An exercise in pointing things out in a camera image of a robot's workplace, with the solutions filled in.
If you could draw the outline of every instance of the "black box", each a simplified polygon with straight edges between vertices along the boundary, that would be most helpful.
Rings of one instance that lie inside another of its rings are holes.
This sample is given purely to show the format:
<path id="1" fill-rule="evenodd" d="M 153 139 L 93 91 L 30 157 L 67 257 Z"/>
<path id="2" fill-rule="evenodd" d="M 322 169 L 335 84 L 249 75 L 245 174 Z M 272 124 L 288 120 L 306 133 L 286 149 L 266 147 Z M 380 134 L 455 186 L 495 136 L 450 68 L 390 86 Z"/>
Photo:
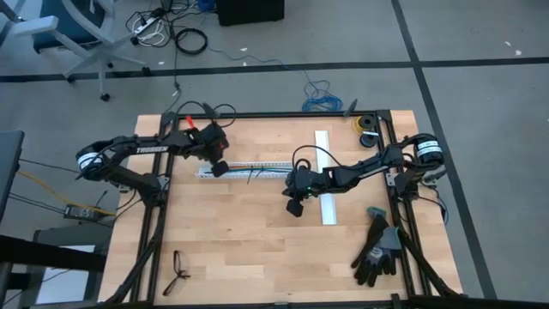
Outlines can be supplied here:
<path id="1" fill-rule="evenodd" d="M 215 0 L 221 26 L 284 18 L 284 0 Z"/>

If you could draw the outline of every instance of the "blue cable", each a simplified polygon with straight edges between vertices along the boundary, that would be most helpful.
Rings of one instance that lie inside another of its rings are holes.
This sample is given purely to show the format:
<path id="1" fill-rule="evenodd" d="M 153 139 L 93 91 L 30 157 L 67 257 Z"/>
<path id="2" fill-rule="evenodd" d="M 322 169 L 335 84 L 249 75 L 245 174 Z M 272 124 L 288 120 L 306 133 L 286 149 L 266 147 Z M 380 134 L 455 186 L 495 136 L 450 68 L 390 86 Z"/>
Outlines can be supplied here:
<path id="1" fill-rule="evenodd" d="M 225 55 L 225 57 L 231 59 L 232 61 L 239 61 L 246 58 L 252 58 L 261 64 L 276 62 L 281 64 L 284 69 L 291 70 L 279 59 L 261 60 L 257 57 L 254 57 L 248 54 L 239 58 L 234 58 L 229 56 L 229 54 L 227 54 L 222 50 L 216 50 L 212 48 L 210 45 L 208 45 L 208 49 L 212 52 L 221 53 Z M 343 107 L 343 102 L 341 101 L 341 99 L 329 92 L 329 87 L 330 87 L 329 81 L 327 80 L 312 81 L 307 71 L 305 70 L 302 70 L 302 71 L 303 73 L 305 73 L 305 76 L 307 77 L 307 81 L 308 81 L 303 87 L 303 92 L 307 97 L 307 100 L 301 106 L 301 110 L 303 112 L 310 112 L 310 111 L 337 112 Z M 317 86 L 318 84 L 325 84 L 326 88 L 325 89 L 319 88 Z"/>

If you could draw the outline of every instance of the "wooden tabletop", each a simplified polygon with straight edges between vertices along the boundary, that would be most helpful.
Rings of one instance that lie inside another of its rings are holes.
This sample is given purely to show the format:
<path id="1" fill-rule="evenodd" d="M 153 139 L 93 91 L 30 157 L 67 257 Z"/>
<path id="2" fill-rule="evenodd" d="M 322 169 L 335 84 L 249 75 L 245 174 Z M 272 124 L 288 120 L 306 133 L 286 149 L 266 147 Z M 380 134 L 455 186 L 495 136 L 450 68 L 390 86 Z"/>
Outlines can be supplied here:
<path id="1" fill-rule="evenodd" d="M 399 141 L 417 133 L 413 112 L 393 111 L 392 116 Z M 157 133 L 159 121 L 159 115 L 140 116 L 136 134 Z M 330 152 L 342 164 L 352 165 L 373 156 L 377 149 L 359 145 L 351 121 L 237 119 L 225 129 L 230 143 L 225 160 L 290 161 L 298 146 L 315 144 L 315 130 L 327 130 Z M 195 121 L 198 128 L 206 123 Z M 313 165 L 316 162 L 313 149 L 300 150 L 298 157 Z M 152 154 L 132 156 L 128 168 L 150 172 L 153 158 Z M 199 164 L 195 158 L 183 157 L 174 162 L 156 305 L 388 300 L 392 293 L 406 298 L 400 263 L 396 276 L 378 277 L 374 288 L 357 285 L 350 268 L 371 223 L 365 209 L 377 206 L 389 211 L 382 174 L 335 195 L 337 225 L 323 226 L 317 198 L 304 202 L 302 217 L 287 213 L 288 198 L 281 195 L 283 179 L 252 179 L 249 184 L 246 179 L 197 179 L 194 174 Z M 420 195 L 435 198 L 434 192 L 423 187 Z M 123 196 L 120 203 L 129 197 Z M 439 207 L 417 200 L 413 208 L 425 257 L 451 288 L 461 291 Z M 100 300 L 114 293 L 136 260 L 143 213 L 143 205 L 137 204 L 114 227 Z M 174 250 L 183 253 L 183 265 L 191 278 L 179 280 L 172 293 L 163 296 L 175 276 Z M 142 287 L 147 286 L 148 270 L 144 270 Z"/>

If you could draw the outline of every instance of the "office chair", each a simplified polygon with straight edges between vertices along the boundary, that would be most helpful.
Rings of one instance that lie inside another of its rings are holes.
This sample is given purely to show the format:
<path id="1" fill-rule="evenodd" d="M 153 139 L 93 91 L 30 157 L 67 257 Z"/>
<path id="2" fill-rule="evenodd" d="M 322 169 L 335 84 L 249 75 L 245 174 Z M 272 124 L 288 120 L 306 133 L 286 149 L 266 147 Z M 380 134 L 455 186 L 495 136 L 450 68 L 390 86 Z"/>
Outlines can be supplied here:
<path id="1" fill-rule="evenodd" d="M 112 61 L 122 61 L 142 66 L 145 76 L 151 71 L 143 61 L 119 56 L 115 51 L 129 42 L 132 33 L 114 39 L 110 33 L 115 20 L 113 0 L 43 0 L 40 18 L 18 22 L 13 27 L 15 37 L 31 34 L 34 50 L 40 53 L 46 48 L 66 47 L 82 58 L 82 61 L 66 70 L 63 76 L 69 83 L 75 81 L 72 74 L 92 64 L 98 65 L 100 98 L 108 101 L 105 92 L 106 67 Z"/>

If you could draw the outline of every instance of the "chair wheel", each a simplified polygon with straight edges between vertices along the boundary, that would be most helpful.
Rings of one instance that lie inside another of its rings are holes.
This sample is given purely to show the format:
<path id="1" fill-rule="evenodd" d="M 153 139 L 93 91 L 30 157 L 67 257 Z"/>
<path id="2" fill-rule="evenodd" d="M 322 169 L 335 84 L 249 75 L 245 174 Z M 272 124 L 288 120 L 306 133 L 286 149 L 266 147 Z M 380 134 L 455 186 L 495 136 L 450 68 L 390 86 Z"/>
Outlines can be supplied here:
<path id="1" fill-rule="evenodd" d="M 149 67 L 143 67 L 141 69 L 141 71 L 143 72 L 143 75 L 145 75 L 145 76 L 152 76 L 153 75 L 153 72 L 151 72 L 151 69 Z"/>

